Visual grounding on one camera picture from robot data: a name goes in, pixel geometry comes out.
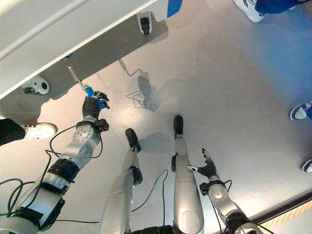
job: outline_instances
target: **sneaker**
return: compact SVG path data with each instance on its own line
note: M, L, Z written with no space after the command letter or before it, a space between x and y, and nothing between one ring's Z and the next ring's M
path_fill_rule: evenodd
M254 8L256 0L233 0L233 2L252 22L259 23L263 20L264 15L257 12Z
M302 165L301 170L306 173L312 172L312 158Z
M174 119L175 139L182 137L183 135L183 118L182 116L176 116Z
M58 130L51 123L39 123L37 125L21 125L26 135L24 140L44 139L53 136Z
M290 113L291 120L304 119L307 117L307 110L312 107L312 101L297 105Z

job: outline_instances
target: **black cable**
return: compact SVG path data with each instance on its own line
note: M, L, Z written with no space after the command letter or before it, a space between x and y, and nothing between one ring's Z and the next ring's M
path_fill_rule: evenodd
M5 181L0 182L0 185L5 184L5 183L10 182L10 181L14 181L14 180L16 180L16 181L18 181L18 182L20 183L20 185L18 186L18 189L19 189L18 195L20 195L21 189L22 189L22 187L23 187L23 181L22 181L21 179L19 179L19 178L7 179L7 180L5 180ZM8 214L10 214L10 206L9 206L9 205L8 205Z
M101 151L99 152L98 156L92 157L92 158L100 157L100 156L101 156L101 153L102 153L102 151L103 151L103 141L102 141L101 133L99 133L99 139L100 139L100 141L101 141Z
M269 232L269 233L271 233L271 234L275 234L274 232L272 232L272 231L270 231L269 229L267 229L267 228L261 226L261 225L258 224L258 223L254 223L254 224L257 225L257 226L259 226L260 228L263 228L264 230L266 230L267 232Z
M63 131L57 133L57 134L56 134L54 137L52 137L52 139L50 140L50 144L49 144L49 145L50 145L50 149L51 149L52 153L53 153L56 157L59 157L59 155L61 155L61 154L60 154L60 153L56 153L56 152L54 151L54 149L53 149L53 147L52 147L52 141L53 141L57 136L59 136L61 133L66 132L67 130L72 129L72 128L74 128L74 127L76 127L76 125L71 126L71 127L69 127L69 128L66 128L65 130L63 130Z
M35 193L33 199L31 200L31 202L30 202L27 206L25 206L25 207L23 207L23 208L21 208L21 209L19 209L19 210L17 210L17 211L12 212L12 209L14 208L14 206L15 206L15 204L16 204L16 202L17 202L19 196L20 196L20 193L21 193L21 191L22 191L23 185L25 185L25 184L30 184L30 183L34 183L33 181L29 181L29 182L23 183L23 181L22 181L21 179L12 178L12 179L8 179L8 180L5 180L5 181L3 181L3 182L0 182L0 185L2 185L2 184L4 184L4 183L7 183L7 182L9 182L9 181L13 181L13 180L16 180L16 181L18 181L18 182L20 183L20 185L11 193L11 195L10 195L10 197L9 197L8 204L7 204L8 212L7 212L7 213L0 214L0 216L4 216L4 215L10 216L10 215L15 214L15 213L17 213L17 212L19 212L19 211L21 211L21 210L23 210L23 209L27 209L29 206L31 206L31 204L33 204L33 202L35 201L35 199L36 199L36 197L37 197L37 195L38 195L38 192L39 192L39 189L40 189L40 187L41 187L43 178L44 178L44 176L45 176L45 174L46 174L46 172L47 172L47 170L48 170L48 168L49 168L49 165L50 165L50 162L51 162L51 159L52 159L52 157L51 157L51 155L50 155L49 153L53 153L56 157L59 157L59 155L61 155L61 153L57 153L57 152L54 151L54 149L53 149L53 147L52 147L52 142L53 142L53 140L54 140L57 136L59 136L60 134L62 134L63 132L66 132L67 130L72 129L72 128L74 128L75 126L76 126L76 125L71 126L71 127L69 127L69 128L66 128L65 130L63 130L63 131L57 133L57 134L56 134L54 137L52 137L52 139L50 140L49 145L50 145L50 149L51 149L51 150L45 150L45 152L46 152L47 155L49 156L49 161L48 161L48 163L47 163L47 165L46 165L46 167L45 167L45 170L44 170L44 172L43 172L43 175L42 175L42 177L41 177L41 179L40 179L40 182L39 182L38 188L37 188L37 190L36 190L36 193ZM103 141L102 141L101 135L100 135L100 142L101 142L101 150L100 150L100 153L99 153L98 156L92 157L92 158L97 158L97 157L99 157L99 156L101 155L102 151L103 151ZM13 196L14 196L14 194L16 193L17 190L18 190L18 193L17 193L17 195L16 195L16 197L15 197L15 199L14 199L14 201L13 201L13 204L11 205Z
M57 152L54 151L54 149L53 149L53 147L52 147L52 141L53 141L57 136L59 136L60 134L62 134L63 132L66 132L67 130L70 130L70 129L74 128L74 127L76 127L76 125L71 126L71 127L69 127L69 128L66 128L65 130L63 130L63 131L57 133L54 137L52 137L52 139L50 140L50 144L49 144L49 145L50 145L50 150L51 150L51 151L49 151L49 152L53 153L56 157L59 157L59 155L61 155L61 153L57 153ZM98 156L92 157L92 158L100 157L100 155L102 154L102 151L103 151L103 141L102 141L101 133L99 133L99 137L100 137L100 142L101 142L101 150L100 150Z
M164 211L163 226L165 226L164 182L165 182L165 180L167 179L167 176L168 176L168 170L167 170L167 169L163 170L162 173L160 173L160 175L157 177L157 179L156 179L156 181L155 181L155 183L154 183L154 185L153 185L153 187L152 187L152 189L151 189L149 195L147 196L147 198L146 198L146 200L143 202L143 204L131 211L131 212L137 211L138 209L140 209L140 208L147 202L147 200L150 198L150 196L151 196L151 194L152 194L152 192L153 192L153 190L154 190L154 187L155 187L157 181L159 180L159 178L161 177L161 175L162 175L164 172L167 172L167 174L166 174L164 180L162 181L162 204L163 204L163 211ZM58 220L56 220L56 221L58 221L58 222L76 222L76 223L99 223L99 221L94 221L94 222L93 222L93 221L80 221L80 220L70 220L70 219L58 219Z
M230 188L231 188L231 186L232 186L232 180L229 179L228 181L225 181L224 184L226 184L226 183L228 183L228 182L230 182L230 185L229 185L229 188L228 188L228 192L229 192L229 190L230 190Z
M162 181L162 206L163 206L163 210L164 210L164 219L163 219L163 226L165 226L165 195L164 195L164 185L165 185L165 180L167 179L168 176L168 170L167 170L167 174L166 177L164 178L164 180Z
M139 207L137 207L137 208L131 210L131 212L137 211L138 209L140 209L142 206L145 205L145 203L147 202L147 200L150 198L150 196L151 196L151 194L152 194L152 192L153 192L153 190L154 190L154 187L155 187L157 181L159 180L159 178L161 177L161 175L162 175L165 171L167 172L167 175L168 175L168 170L167 170L167 169L163 170L162 173L160 173L160 175L157 177L157 179L156 179L156 181L155 181L155 183L154 183L154 185L153 185L153 187L152 187L150 193L148 194L146 200L142 203L142 205L140 205Z
M41 179L40 179L38 188L37 188L37 190L36 190L36 193L35 193L33 199L31 200L31 202L30 202L27 206L22 207L21 209L19 209L19 210L17 210L17 211L14 211L14 212L8 211L8 213L0 214L0 216L15 214L15 213L20 212L20 211L22 211L22 210L24 210L24 209L27 209L29 206L31 206L31 204L33 204L33 202L35 201L35 199L36 199L36 197L37 197L37 195L38 195L38 192L39 192L40 186L41 186L41 184L42 184L43 178L44 178L45 173L47 172L47 170L48 170L48 168L49 168L49 165L50 165L50 162L51 162L51 159L52 159L51 155L48 153L49 151L48 151L48 150L45 150L45 152L46 152L47 155L49 156L49 160L48 160L48 163L47 163L47 165L46 165L46 167L45 167L45 169L44 169L44 171L43 171L43 174L42 174L42 177L41 177ZM20 180L20 179L9 179L9 180L6 180L6 181L8 182L8 181L11 181L11 180L18 180L18 181L21 181L21 185L23 184L22 180Z
M227 191L229 192L229 190L230 190L230 188L231 188L231 185L232 185L232 180L229 179L229 180L225 181L224 184L226 184L226 183L228 183L228 182L230 182L230 185L229 185L229 187L228 187L228 189L227 189ZM212 204L212 206L213 206L213 209L214 209L214 214L215 214L215 216L216 216L216 219L218 220L218 224L219 224L219 228L220 228L220 234L222 234L222 228L221 228L221 224L220 224L218 215L216 214L215 207L214 207L213 204Z
M213 205L213 203L212 203L212 202L211 202L211 205L213 206L215 217L216 217L216 219L218 220L218 224L219 224L219 228L220 228L220 234L222 234L221 224L220 224L220 221L219 221L218 215L216 214L215 207L214 207L214 205Z
M75 222L75 223L99 223L99 221L79 221L79 220L70 220L70 219L58 219L56 222Z
M21 193L21 191L22 191L22 189L23 189L23 186L26 185L26 184L32 184L32 183L34 183L34 182L35 182L35 181L25 182L25 183L19 185L19 186L11 193L10 198L9 198L9 200L8 200L8 204L7 204L7 206L8 206L8 213L9 213L8 216L11 215L12 209L14 208L14 206L15 206L15 204L16 204L16 202L17 202L17 199L18 199L19 196L20 196L20 193ZM19 190L19 192L18 192L18 194L16 195L16 197L15 197L15 199L14 199L14 201L13 201L13 204L11 205L12 198L13 198L13 196L14 196L14 194L16 193L17 190Z

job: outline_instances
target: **metal shaft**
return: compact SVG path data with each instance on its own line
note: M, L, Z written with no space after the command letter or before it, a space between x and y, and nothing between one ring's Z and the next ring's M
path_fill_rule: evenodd
M65 62L65 64L66 64L67 70L68 70L69 73L72 75L72 78L73 78L73 79L75 80L75 82L78 83L78 84L81 86L81 88L84 90L83 84L82 84L82 82L81 82L81 80L80 80L80 77L79 77L79 75L77 74L77 72L76 72L76 70L75 70L73 64L71 63L71 61L70 61L68 58L65 58L65 59L64 59L64 62Z

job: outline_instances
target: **gray floor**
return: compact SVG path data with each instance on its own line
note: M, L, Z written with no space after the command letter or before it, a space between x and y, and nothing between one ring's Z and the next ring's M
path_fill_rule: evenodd
M83 82L110 98L101 112L110 124L102 133L104 151L77 176L65 196L64 219L99 220L105 196L119 174L127 150L124 131L135 129L144 182L134 189L133 207L147 196L157 175L171 167L173 118L184 118L190 161L203 165L201 148L213 157L223 180L232 179L231 198L249 217L311 191L312 175L300 170L312 156L312 122L290 121L291 108L312 98L312 2L261 23L248 21L232 1L184 1L180 12L154 23L144 37L131 18L78 50L73 63ZM51 85L46 96L18 89L1 100L1 113L20 123L52 122L60 130L81 120L84 94L60 62L41 74ZM146 98L143 94L150 92ZM55 141L62 151L67 132ZM49 139L1 146L1 180L40 176ZM175 175L165 183L166 224L173 221ZM198 184L205 178L196 176ZM15 185L6 185L1 198ZM162 224L161 183L148 203L132 214L132 230ZM206 197L201 197L205 233L218 231ZM6 209L1 199L1 212ZM311 212L297 230L276 226L276 233L308 234ZM56 223L47 234L91 234L96 224Z

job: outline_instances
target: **shoe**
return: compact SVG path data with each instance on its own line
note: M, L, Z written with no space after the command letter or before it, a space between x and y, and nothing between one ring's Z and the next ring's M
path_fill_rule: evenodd
M312 172L312 158L302 165L301 170L306 173Z
M139 153L141 151L141 146L138 143L135 131L132 128L128 128L125 133L130 147L136 146L136 150Z
M297 105L290 113L291 120L304 119L307 117L307 110L312 107L312 101L304 104Z
M264 15L257 12L254 8L256 0L233 0L233 2L252 22L259 23L263 20Z
M51 123L39 123L37 125L21 125L26 134L24 140L44 139L53 136L57 131L57 127Z
M183 134L183 118L182 116L176 116L174 119L175 139L177 135Z

